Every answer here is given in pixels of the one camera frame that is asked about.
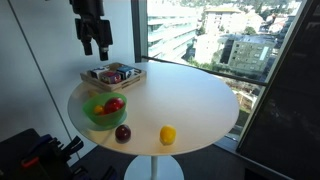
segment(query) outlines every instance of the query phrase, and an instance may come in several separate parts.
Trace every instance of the black equipment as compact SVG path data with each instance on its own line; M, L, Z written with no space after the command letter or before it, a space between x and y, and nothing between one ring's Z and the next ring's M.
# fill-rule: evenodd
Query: black equipment
M78 136L64 147L49 134L39 136L34 129L27 129L0 142L0 180L92 180L85 167L71 170L67 164L83 145ZM101 178L116 179L112 166Z
M70 0L76 19L77 37L81 40L85 55L92 55L91 39L99 46L100 60L108 60L109 45L113 44L110 22L104 16L103 0Z

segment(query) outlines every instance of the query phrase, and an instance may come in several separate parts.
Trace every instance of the green bowl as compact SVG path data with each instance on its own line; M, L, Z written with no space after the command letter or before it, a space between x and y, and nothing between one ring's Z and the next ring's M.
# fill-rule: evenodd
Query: green bowl
M102 105L104 104L111 98L114 97L119 97L124 101L124 106L113 113L106 114L106 115L96 115L94 114L94 108L97 105ZM123 115L126 110L126 105L127 105L127 98L119 93L114 93L114 92L108 92L108 93L101 93L98 94L92 98L90 98L84 105L83 105L83 111L84 113L89 117L89 119L100 125L104 126L107 129L112 129L119 124L121 124L124 121Z

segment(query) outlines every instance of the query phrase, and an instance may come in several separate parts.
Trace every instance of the table base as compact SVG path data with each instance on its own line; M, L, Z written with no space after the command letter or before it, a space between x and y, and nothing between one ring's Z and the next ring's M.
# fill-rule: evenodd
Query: table base
M125 180L152 179L152 163L150 156L138 156L128 166ZM183 172L178 162L172 156L158 156L157 180L183 180Z

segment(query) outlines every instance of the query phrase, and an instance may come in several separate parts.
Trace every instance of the glass window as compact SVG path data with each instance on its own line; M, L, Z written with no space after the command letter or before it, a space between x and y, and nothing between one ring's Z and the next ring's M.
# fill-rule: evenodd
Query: glass window
M249 117L261 89L268 85L275 62L286 46L284 39L291 35L288 29L295 26L299 9L303 8L301 0L256 2L148 0L147 3L150 33L146 56L228 77L223 79L236 89L243 112L239 116L241 123L232 132L243 129L243 122L247 121L244 117Z

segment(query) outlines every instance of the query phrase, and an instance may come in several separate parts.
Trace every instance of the window pane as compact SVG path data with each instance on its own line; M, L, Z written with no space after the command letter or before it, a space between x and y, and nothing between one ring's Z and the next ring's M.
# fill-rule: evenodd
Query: window pane
M301 0L148 0L148 56L266 82Z

